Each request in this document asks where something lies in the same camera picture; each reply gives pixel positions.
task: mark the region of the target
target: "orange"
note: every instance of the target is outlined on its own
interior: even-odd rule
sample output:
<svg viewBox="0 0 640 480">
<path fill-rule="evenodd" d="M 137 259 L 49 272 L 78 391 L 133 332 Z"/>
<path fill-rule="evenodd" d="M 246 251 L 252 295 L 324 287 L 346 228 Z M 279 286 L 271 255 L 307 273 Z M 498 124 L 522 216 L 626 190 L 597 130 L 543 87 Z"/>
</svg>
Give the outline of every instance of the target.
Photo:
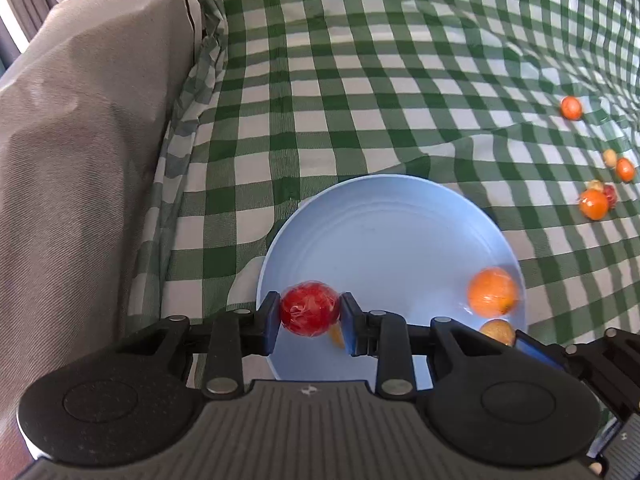
<svg viewBox="0 0 640 480">
<path fill-rule="evenodd" d="M 518 301 L 518 287 L 508 272 L 500 267 L 489 267 L 471 280 L 466 298 L 478 316 L 504 316 Z"/>
<path fill-rule="evenodd" d="M 329 336 L 331 342 L 336 345 L 340 350 L 344 350 L 344 339 L 342 338 L 342 330 L 340 329 L 340 323 L 334 323 L 329 328 Z"/>
<path fill-rule="evenodd" d="M 606 195 L 596 189 L 588 189 L 580 195 L 580 211 L 591 220 L 602 220 L 609 210 Z"/>
<path fill-rule="evenodd" d="M 480 327 L 480 332 L 507 346 L 513 346 L 513 343 L 516 341 L 516 331 L 508 321 L 503 319 L 487 321 Z"/>
<path fill-rule="evenodd" d="M 623 182 L 630 182 L 634 179 L 636 168 L 634 168 L 634 165 L 628 158 L 622 156 L 618 159 L 618 163 L 616 164 L 616 173 Z"/>
<path fill-rule="evenodd" d="M 582 105 L 578 99 L 572 96 L 562 99 L 560 111 L 565 118 L 571 121 L 577 121 L 582 117 Z"/>
</svg>

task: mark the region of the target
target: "bolt head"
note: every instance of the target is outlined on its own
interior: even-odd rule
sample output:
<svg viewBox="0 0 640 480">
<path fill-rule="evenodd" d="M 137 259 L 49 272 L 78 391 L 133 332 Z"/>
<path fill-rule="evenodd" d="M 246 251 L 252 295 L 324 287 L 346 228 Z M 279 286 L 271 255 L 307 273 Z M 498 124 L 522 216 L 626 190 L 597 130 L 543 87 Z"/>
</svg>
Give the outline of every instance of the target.
<svg viewBox="0 0 640 480">
<path fill-rule="evenodd" d="M 238 389 L 238 383 L 229 377 L 216 377 L 207 381 L 207 391 L 212 394 L 231 394 Z"/>
<path fill-rule="evenodd" d="M 382 391 L 393 396 L 406 395 L 413 389 L 412 384 L 404 379 L 387 379 L 382 383 Z"/>
</svg>

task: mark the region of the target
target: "plastic wrap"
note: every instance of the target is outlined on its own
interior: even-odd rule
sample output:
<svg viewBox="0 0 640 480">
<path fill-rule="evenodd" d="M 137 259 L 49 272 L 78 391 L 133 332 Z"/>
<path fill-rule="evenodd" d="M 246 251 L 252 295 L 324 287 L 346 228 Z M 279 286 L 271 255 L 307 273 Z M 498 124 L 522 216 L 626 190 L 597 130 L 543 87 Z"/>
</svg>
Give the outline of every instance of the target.
<svg viewBox="0 0 640 480">
<path fill-rule="evenodd" d="M 284 327 L 297 335 L 315 337 L 338 321 L 338 293 L 321 282 L 303 282 L 288 288 L 280 301 Z"/>
</svg>

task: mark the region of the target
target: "green checkered tablecloth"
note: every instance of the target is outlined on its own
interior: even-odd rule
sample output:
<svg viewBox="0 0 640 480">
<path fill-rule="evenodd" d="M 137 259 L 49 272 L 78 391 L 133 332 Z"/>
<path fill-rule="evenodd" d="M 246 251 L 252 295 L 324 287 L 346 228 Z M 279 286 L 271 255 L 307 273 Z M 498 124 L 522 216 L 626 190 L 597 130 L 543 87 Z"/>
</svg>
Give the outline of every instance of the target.
<svg viewBox="0 0 640 480">
<path fill-rule="evenodd" d="M 640 0 L 200 0 L 208 37 L 167 131 L 131 325 L 254 306 L 300 201 L 367 173 L 423 176 L 500 227 L 529 332 L 640 330 Z M 583 121 L 559 114 L 565 95 Z M 576 205 L 616 182 L 601 222 Z"/>
</svg>

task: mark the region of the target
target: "blue plate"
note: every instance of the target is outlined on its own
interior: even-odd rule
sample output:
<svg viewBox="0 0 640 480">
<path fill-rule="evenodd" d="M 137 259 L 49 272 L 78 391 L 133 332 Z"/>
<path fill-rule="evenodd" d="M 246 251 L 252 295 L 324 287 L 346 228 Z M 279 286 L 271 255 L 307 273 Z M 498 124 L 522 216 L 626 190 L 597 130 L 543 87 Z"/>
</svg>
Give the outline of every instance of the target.
<svg viewBox="0 0 640 480">
<path fill-rule="evenodd" d="M 387 310 L 428 325 L 449 316 L 479 328 L 486 320 L 466 302 L 466 287 L 485 267 L 499 266 L 518 283 L 518 261 L 500 230 L 478 207 L 440 184 L 398 174 L 354 178 L 303 203 L 275 237 L 260 272 L 257 303 L 306 280 L 353 293 L 363 311 Z M 505 316 L 525 328 L 524 303 Z M 376 360 L 353 358 L 328 334 L 300 337 L 281 329 L 270 357 L 287 381 L 367 380 Z M 414 357 L 417 384 L 431 387 L 423 356 Z"/>
</svg>

